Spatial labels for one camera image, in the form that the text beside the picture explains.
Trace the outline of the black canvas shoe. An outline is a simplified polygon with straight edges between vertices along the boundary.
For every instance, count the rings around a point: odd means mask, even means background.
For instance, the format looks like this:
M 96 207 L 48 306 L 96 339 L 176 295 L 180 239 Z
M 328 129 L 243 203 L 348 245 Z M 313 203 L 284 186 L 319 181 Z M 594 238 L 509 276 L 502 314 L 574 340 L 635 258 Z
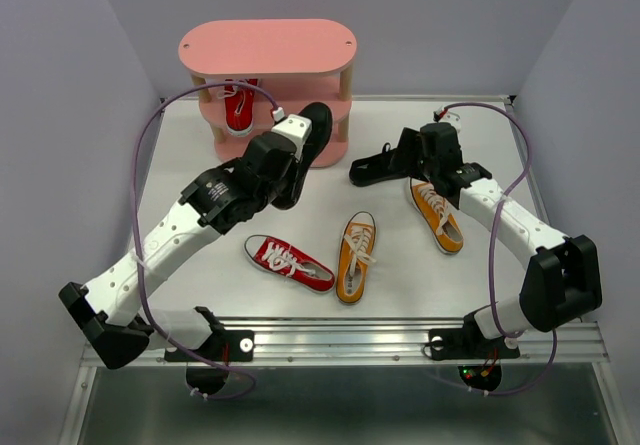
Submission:
M 392 148 L 385 143 L 380 153 L 354 160 L 349 170 L 349 180 L 356 187 L 406 178 L 415 167 L 414 150 L 406 147 Z
M 285 175 L 286 186 L 271 202 L 279 210 L 288 210 L 297 204 L 308 171 L 329 143 L 332 134 L 333 115 L 325 103 L 313 102 L 305 106 L 299 115 L 311 120 L 311 131 L 302 149 L 301 159 Z

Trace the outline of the red sneaker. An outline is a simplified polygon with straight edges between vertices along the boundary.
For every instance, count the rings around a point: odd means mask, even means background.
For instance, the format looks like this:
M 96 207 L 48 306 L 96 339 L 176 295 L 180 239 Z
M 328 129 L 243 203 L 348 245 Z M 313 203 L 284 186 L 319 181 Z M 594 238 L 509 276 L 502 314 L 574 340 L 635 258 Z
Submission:
M 226 129 L 231 136 L 244 137 L 253 129 L 255 91 L 237 86 L 225 86 L 217 93 L 224 102 Z
M 335 284 L 331 269 L 282 239 L 251 235 L 245 240 L 243 249 L 250 262 L 262 271 L 294 281 L 314 292 L 329 292 Z

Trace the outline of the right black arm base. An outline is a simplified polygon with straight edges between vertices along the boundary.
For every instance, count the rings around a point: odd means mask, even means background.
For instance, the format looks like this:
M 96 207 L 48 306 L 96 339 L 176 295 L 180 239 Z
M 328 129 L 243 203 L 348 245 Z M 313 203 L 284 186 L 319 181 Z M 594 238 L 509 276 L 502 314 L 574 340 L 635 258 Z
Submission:
M 421 352 L 435 361 L 462 360 L 458 373 L 463 384 L 487 393 L 501 383 L 500 361 L 520 357 L 517 344 L 508 346 L 504 337 L 485 338 L 472 313 L 464 316 L 459 327 L 430 330 Z

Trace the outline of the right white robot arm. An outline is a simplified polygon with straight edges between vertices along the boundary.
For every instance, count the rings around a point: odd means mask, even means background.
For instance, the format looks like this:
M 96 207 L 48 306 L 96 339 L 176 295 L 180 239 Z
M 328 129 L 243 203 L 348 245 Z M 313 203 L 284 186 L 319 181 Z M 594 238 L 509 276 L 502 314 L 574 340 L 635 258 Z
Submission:
M 549 332 L 602 304 L 595 243 L 552 228 L 510 199 L 491 173 L 463 160 L 456 129 L 439 122 L 402 130 L 390 165 L 430 182 L 438 195 L 473 218 L 501 242 L 525 270 L 513 298 L 473 312 L 460 331 L 463 349 L 482 355 L 496 338 L 527 330 Z

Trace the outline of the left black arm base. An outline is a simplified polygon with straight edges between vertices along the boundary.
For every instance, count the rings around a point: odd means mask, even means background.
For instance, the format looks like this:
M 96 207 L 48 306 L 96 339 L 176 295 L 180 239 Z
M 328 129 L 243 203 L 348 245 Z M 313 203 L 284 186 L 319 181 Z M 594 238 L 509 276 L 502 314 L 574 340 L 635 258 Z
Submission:
M 232 365 L 253 360 L 254 342 L 253 331 L 227 329 L 208 308 L 198 306 L 171 328 L 164 360 L 187 365 L 191 395 L 205 401 L 231 400 L 256 388 L 254 375 Z

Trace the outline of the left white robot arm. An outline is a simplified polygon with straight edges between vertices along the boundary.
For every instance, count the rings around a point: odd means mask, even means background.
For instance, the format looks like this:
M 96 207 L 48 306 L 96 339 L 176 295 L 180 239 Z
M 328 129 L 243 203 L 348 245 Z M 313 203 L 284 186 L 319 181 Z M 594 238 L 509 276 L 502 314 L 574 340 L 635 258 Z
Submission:
M 109 369 L 144 351 L 182 347 L 215 357 L 225 330 L 205 307 L 152 320 L 146 297 L 202 248 L 268 204 L 290 207 L 306 174 L 304 147 L 310 129 L 288 125 L 254 137 L 243 156 L 202 172 L 181 192 L 167 215 L 116 264 L 85 284 L 70 282 L 59 298 Z

